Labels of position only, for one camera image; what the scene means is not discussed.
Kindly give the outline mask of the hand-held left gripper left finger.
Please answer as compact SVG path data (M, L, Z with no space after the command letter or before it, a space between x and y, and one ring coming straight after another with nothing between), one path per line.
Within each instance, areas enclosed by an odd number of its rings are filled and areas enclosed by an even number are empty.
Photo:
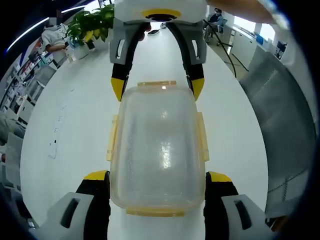
M110 172L92 172L47 212L40 240L106 240L111 215Z

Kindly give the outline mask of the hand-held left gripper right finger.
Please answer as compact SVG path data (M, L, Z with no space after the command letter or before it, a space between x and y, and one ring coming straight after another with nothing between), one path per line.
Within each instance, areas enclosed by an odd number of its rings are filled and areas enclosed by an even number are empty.
M275 237L265 222L265 213L247 195L238 194L225 174L206 173L204 200L206 240L272 240Z

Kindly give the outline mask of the person's right hand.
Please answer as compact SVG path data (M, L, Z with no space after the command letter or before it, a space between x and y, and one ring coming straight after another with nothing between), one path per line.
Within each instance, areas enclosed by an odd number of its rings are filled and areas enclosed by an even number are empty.
M143 31L139 34L138 40L141 42L145 38L145 34L150 32L151 29L151 24L149 22L146 22Z

